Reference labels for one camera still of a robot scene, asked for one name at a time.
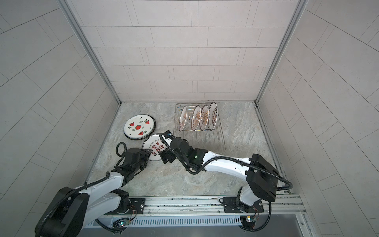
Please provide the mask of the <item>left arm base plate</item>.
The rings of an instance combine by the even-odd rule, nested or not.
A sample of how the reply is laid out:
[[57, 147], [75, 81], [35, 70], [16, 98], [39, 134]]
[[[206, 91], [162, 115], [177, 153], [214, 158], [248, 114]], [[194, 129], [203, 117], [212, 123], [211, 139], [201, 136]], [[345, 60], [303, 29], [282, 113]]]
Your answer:
[[144, 212], [145, 202], [145, 198], [130, 198], [128, 208], [110, 211], [106, 215], [140, 215]]

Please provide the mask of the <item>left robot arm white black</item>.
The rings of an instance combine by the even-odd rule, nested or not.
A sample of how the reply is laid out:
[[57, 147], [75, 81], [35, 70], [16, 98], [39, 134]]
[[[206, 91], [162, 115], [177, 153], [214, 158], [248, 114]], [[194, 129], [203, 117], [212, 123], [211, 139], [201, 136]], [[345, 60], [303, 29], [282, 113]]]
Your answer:
[[35, 227], [37, 237], [76, 237], [90, 222], [115, 212], [137, 214], [128, 192], [121, 188], [147, 167], [152, 150], [130, 148], [105, 177], [77, 188], [60, 189]]

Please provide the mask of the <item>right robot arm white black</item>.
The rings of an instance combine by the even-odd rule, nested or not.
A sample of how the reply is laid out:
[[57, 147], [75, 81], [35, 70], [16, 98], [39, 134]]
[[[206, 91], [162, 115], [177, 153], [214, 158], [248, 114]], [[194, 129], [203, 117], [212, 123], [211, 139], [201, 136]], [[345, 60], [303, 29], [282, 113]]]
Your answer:
[[193, 148], [180, 137], [159, 134], [166, 150], [160, 152], [164, 163], [178, 160], [185, 170], [197, 175], [202, 171], [219, 172], [231, 175], [247, 182], [240, 188], [237, 205], [251, 207], [258, 200], [274, 202], [276, 192], [287, 191], [293, 184], [279, 175], [279, 172], [261, 155], [251, 158], [231, 158], [211, 151]]

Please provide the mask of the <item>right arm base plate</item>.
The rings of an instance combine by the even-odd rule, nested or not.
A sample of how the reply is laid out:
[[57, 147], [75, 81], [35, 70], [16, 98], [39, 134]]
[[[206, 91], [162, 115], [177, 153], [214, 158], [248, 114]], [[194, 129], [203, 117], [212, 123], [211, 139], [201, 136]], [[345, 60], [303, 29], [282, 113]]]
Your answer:
[[225, 213], [262, 213], [264, 212], [262, 200], [259, 199], [252, 206], [248, 206], [237, 199], [237, 196], [219, 199]]

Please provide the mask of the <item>white plate fruit pattern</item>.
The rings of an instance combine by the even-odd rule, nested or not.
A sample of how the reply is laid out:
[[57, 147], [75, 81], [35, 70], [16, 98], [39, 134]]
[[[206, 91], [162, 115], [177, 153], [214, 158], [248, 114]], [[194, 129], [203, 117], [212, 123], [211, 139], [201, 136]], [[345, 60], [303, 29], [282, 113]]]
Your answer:
[[156, 121], [153, 117], [140, 114], [130, 118], [124, 125], [124, 135], [131, 140], [142, 140], [153, 134]]

